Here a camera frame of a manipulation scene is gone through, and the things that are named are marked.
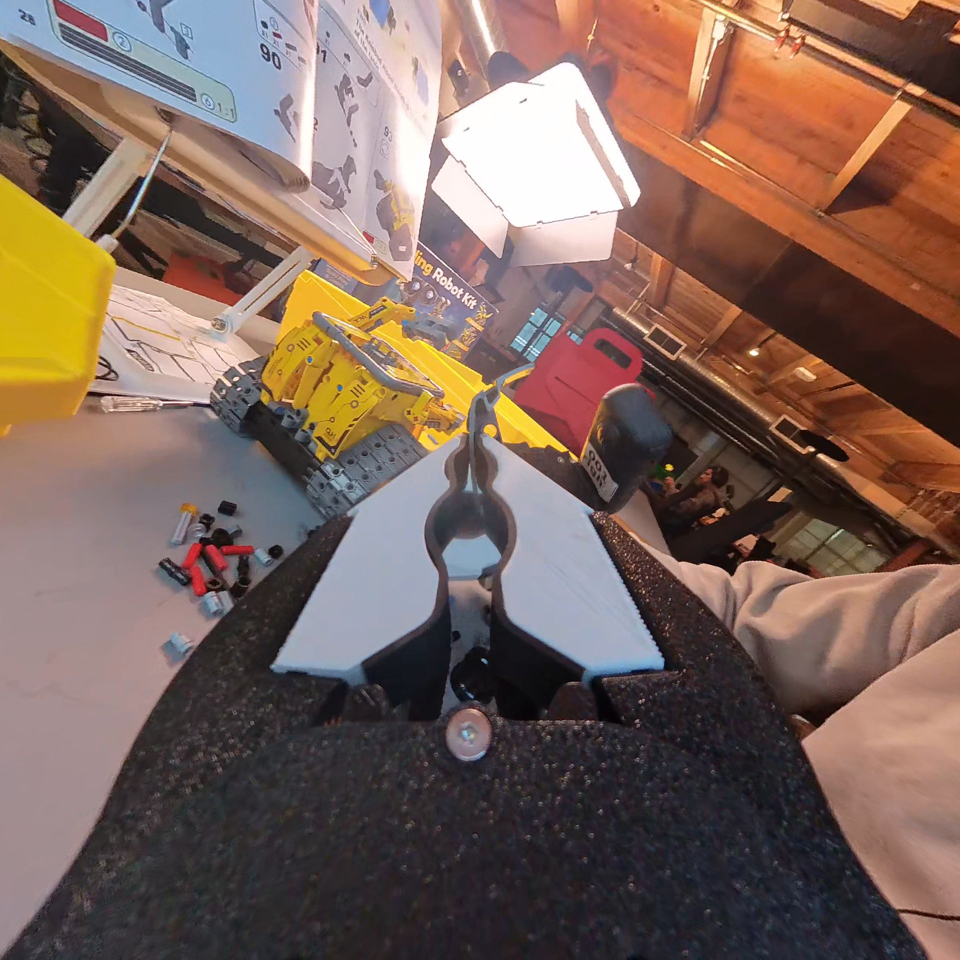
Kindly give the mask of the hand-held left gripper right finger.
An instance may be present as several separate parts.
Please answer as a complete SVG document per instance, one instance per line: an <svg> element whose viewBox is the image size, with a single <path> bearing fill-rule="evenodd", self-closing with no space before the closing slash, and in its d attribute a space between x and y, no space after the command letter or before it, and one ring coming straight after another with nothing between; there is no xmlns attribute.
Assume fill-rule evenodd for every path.
<svg viewBox="0 0 960 960"><path fill-rule="evenodd" d="M594 510L490 436L477 442L477 472L501 550L489 627L498 713L538 718L567 685L664 672Z"/></svg>

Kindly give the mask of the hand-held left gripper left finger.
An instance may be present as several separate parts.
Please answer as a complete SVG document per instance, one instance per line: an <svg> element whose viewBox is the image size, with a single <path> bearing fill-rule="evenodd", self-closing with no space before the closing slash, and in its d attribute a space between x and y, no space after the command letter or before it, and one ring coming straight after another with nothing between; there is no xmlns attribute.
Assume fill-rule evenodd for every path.
<svg viewBox="0 0 960 960"><path fill-rule="evenodd" d="M443 711L450 581L433 523L464 490L469 441L455 438L369 495L270 665L276 675L379 687L411 718Z"/></svg>

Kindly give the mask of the black toy wheel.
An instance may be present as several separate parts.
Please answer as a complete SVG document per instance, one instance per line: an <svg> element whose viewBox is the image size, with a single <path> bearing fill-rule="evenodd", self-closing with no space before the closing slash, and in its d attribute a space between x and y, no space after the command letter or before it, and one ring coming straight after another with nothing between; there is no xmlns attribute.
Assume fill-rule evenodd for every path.
<svg viewBox="0 0 960 960"><path fill-rule="evenodd" d="M476 645L451 667L449 690L455 703L471 707L489 707L497 696L498 676L490 649Z"/></svg>

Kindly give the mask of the grey toy frame piece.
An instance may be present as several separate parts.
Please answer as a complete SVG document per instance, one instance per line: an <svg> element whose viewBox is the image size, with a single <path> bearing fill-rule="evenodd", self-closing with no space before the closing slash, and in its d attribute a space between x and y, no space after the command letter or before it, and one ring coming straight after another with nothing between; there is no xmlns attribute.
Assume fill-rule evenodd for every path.
<svg viewBox="0 0 960 960"><path fill-rule="evenodd" d="M503 390L528 377L533 370L532 363L516 367L494 379L474 396L466 420L467 442L471 452L479 449L482 436L491 436L498 442L502 442L497 406L503 396Z"/></svg>

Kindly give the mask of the yellow parts tray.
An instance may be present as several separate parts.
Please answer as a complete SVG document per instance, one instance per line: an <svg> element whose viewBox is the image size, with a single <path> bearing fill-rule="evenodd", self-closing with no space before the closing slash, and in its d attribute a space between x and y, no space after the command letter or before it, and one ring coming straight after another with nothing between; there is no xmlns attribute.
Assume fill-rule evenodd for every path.
<svg viewBox="0 0 960 960"><path fill-rule="evenodd" d="M352 321L367 310L366 304L333 286L311 271L303 271L292 286L276 341L281 341L294 327L308 320L314 312L328 314L337 321ZM375 336L386 340L419 370L431 378L445 392L445 402L466 414L469 402L485 385L480 373L439 351L423 340L405 335L399 321L388 319L373 330ZM552 448L561 453L569 449L553 437L508 395L496 404L496 415L503 441L528 444L535 449Z"/></svg>

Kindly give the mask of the person's right forearm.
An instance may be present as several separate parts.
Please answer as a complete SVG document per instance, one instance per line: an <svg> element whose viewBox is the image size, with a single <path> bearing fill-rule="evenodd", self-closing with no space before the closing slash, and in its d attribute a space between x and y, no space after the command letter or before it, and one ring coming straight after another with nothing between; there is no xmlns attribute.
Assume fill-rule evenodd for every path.
<svg viewBox="0 0 960 960"><path fill-rule="evenodd" d="M769 562L729 574L632 539L694 594L791 714L845 706L937 642L958 640L958 565L811 578Z"/></svg>

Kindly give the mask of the pile of small pins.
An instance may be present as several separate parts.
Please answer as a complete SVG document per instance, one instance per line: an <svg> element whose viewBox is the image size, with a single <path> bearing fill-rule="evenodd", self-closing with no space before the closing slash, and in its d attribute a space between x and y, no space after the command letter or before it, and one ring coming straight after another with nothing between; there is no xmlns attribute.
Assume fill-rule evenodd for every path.
<svg viewBox="0 0 960 960"><path fill-rule="evenodd" d="M163 638L164 657L183 662L290 552L272 526L256 521L237 500L180 503L152 570L184 599L198 625L174 627Z"/></svg>

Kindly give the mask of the yellow tracked toy robot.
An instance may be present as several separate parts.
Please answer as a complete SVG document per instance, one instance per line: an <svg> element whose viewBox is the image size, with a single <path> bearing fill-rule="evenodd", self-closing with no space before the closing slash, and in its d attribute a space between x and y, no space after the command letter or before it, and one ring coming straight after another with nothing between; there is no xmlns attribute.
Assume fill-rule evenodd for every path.
<svg viewBox="0 0 960 960"><path fill-rule="evenodd" d="M321 522L347 514L443 445L466 421L384 333L415 312L383 297L357 318L316 312L271 353L230 367L210 407L300 486Z"/></svg>

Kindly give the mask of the blue toy set box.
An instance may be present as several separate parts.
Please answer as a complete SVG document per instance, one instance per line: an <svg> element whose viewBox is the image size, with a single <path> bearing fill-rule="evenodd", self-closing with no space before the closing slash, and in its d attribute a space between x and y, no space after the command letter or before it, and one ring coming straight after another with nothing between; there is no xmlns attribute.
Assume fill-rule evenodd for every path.
<svg viewBox="0 0 960 960"><path fill-rule="evenodd" d="M423 245L416 248L411 278L398 289L402 305L414 312L400 323L403 335L459 362L498 317L496 306Z"/></svg>

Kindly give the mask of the softbox light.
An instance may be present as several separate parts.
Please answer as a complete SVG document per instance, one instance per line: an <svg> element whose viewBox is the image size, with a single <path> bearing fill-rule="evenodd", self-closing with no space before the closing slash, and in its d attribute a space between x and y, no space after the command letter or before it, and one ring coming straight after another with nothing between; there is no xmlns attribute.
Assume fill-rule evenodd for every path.
<svg viewBox="0 0 960 960"><path fill-rule="evenodd" d="M517 267L607 261L641 187L580 66L505 82L437 126L430 187L497 258Z"/></svg>

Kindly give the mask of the printed paper sheets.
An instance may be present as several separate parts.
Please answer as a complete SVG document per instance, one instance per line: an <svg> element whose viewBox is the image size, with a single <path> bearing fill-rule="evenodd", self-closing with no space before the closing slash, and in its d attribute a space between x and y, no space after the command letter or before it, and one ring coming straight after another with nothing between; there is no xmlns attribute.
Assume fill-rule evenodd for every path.
<svg viewBox="0 0 960 960"><path fill-rule="evenodd" d="M88 390L208 405L224 372L259 357L240 337L216 333L161 296L114 285Z"/></svg>

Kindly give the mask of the person's beige jacket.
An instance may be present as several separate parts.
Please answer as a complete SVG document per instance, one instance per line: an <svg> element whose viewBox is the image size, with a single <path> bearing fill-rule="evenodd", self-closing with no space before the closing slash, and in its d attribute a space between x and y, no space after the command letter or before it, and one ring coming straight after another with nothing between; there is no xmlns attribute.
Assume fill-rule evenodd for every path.
<svg viewBox="0 0 960 960"><path fill-rule="evenodd" d="M803 748L881 894L930 958L958 958L958 648L941 642L895 667Z"/></svg>

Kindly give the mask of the yellow storage bin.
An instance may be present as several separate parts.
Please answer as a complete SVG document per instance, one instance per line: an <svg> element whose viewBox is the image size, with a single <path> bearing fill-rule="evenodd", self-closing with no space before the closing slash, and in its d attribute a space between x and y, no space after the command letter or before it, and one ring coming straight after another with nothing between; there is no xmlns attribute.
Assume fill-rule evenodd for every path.
<svg viewBox="0 0 960 960"><path fill-rule="evenodd" d="M114 258L1 178L1 436L74 416L98 367Z"/></svg>

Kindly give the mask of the instruction booklet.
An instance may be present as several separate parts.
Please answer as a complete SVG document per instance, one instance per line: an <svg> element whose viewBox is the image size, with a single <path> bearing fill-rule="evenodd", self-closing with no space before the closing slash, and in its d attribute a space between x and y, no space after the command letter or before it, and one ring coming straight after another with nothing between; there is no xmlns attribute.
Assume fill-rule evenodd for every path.
<svg viewBox="0 0 960 960"><path fill-rule="evenodd" d="M2 42L122 137L370 284L409 280L439 112L438 2L2 2Z"/></svg>

